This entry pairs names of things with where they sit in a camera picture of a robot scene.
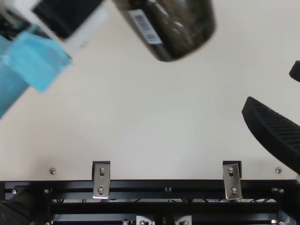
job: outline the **black object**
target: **black object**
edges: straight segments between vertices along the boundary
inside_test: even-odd
[[[97,203],[66,203],[67,199],[91,199],[93,181],[29,181],[0,182],[5,187],[5,197],[15,201],[24,192],[27,195],[30,187],[47,188],[51,199],[65,199],[64,203],[51,203],[51,221],[54,225],[68,224],[122,224],[122,220],[135,220],[136,215],[154,215],[156,223],[160,224],[162,217],[171,218],[174,215],[192,215],[193,224],[270,224],[271,220],[279,218],[281,208],[290,207],[297,212],[293,202],[300,202],[297,193],[300,185],[295,180],[241,180],[241,187],[246,199],[276,199],[278,202],[97,202]],[[284,193],[274,192],[272,188],[282,188]],[[12,190],[17,195],[11,198]],[[40,191],[35,193],[43,199]],[[172,198],[203,198],[224,199],[223,180],[112,180],[110,183],[110,198],[118,199],[172,199]],[[32,203],[38,198],[29,198]],[[16,225],[3,222],[1,225]]]
[[[206,43],[215,30],[210,0],[114,2],[132,29],[161,61],[182,58]]]
[[[300,82],[300,61],[295,62],[295,64],[293,65],[290,71],[290,76],[294,80]]]
[[[259,143],[300,174],[300,127],[252,97],[248,97],[242,114]]]
[[[26,187],[9,201],[0,202],[1,225],[39,225],[51,221],[50,192],[42,187]]]
[[[9,21],[0,15],[0,35],[9,41],[14,40],[19,33],[29,28],[29,26],[30,23],[27,21],[10,24]]]
[[[42,0],[33,10],[61,38],[68,38],[103,0]]]

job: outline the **blue cloth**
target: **blue cloth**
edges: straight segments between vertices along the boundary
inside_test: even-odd
[[[32,26],[13,42],[0,36],[0,118],[29,85],[45,91],[71,59],[53,40]]]

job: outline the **dark glass jar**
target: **dark glass jar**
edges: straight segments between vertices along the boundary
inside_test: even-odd
[[[210,0],[114,0],[124,18],[161,61],[202,46],[215,30]]]

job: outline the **black metal frame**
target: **black metal frame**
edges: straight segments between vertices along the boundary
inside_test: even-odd
[[[53,200],[92,199],[93,181],[0,182],[0,198],[9,200],[13,190],[18,195],[28,187],[49,189]],[[173,215],[192,215],[193,225],[270,224],[272,219],[282,220],[279,213],[282,210],[298,219],[294,201],[299,199],[300,185],[296,180],[241,180],[241,187],[244,199],[277,202],[192,202],[225,199],[223,180],[112,180],[110,199],[186,199],[187,202],[52,203],[49,213],[53,224],[58,225],[120,225],[124,219],[134,221],[136,215],[152,215],[158,225],[162,224],[162,217]]]

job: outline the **white table surface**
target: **white table surface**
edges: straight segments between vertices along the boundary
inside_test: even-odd
[[[30,88],[0,122],[0,180],[295,179],[248,130],[252,96],[300,124],[299,0],[216,0],[217,30],[182,60],[157,61],[115,9],[46,93]],[[283,171],[276,174],[275,168]],[[57,173],[51,175],[49,168]]]

